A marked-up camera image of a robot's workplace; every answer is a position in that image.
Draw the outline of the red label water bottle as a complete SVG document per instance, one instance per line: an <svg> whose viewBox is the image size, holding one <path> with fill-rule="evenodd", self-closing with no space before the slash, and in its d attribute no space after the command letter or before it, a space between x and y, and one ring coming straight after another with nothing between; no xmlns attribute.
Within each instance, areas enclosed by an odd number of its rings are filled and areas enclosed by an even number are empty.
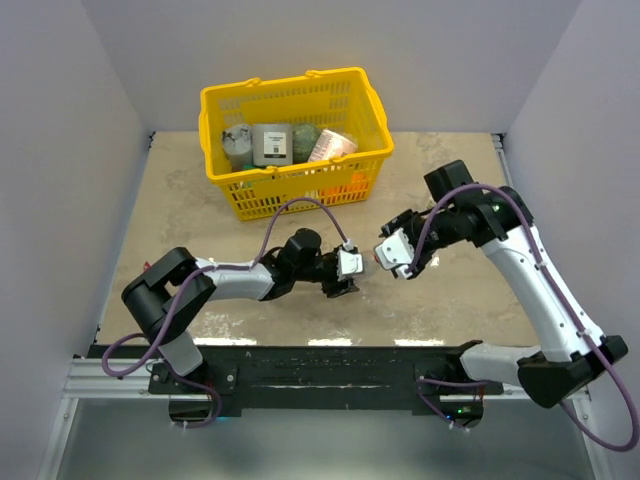
<svg viewBox="0 0 640 480"><path fill-rule="evenodd" d="M371 278L381 270L380 264L377 264L373 259L372 252L372 250L366 250L362 252L363 278Z"/></svg>

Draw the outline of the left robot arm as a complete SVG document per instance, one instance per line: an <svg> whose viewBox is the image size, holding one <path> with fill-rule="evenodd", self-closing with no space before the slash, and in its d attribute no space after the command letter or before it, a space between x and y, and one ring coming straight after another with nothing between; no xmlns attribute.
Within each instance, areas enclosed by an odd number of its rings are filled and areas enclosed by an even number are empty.
<svg viewBox="0 0 640 480"><path fill-rule="evenodd" d="M256 263L220 264L194 257L176 247L127 285L121 299L144 338L153 343L173 369L173 382L185 392L200 390L207 380L204 358L188 327L210 301L271 301L291 292L298 282L318 283L332 299L357 289L364 272L358 248L341 245L321 251L322 238L301 228Z"/></svg>

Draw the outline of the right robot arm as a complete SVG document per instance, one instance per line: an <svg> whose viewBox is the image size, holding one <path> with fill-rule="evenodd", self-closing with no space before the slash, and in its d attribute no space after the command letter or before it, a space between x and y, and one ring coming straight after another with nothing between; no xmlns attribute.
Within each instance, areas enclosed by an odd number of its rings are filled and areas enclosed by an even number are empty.
<svg viewBox="0 0 640 480"><path fill-rule="evenodd" d="M382 226L376 261L396 278L414 279L439 250L468 241L502 274L538 339L533 347L464 344L445 369L452 390L466 393L480 381L510 384L551 408L598 378L604 361L627 354L624 340L605 335L572 295L515 190L480 185L461 160L424 179L435 207L406 210Z"/></svg>

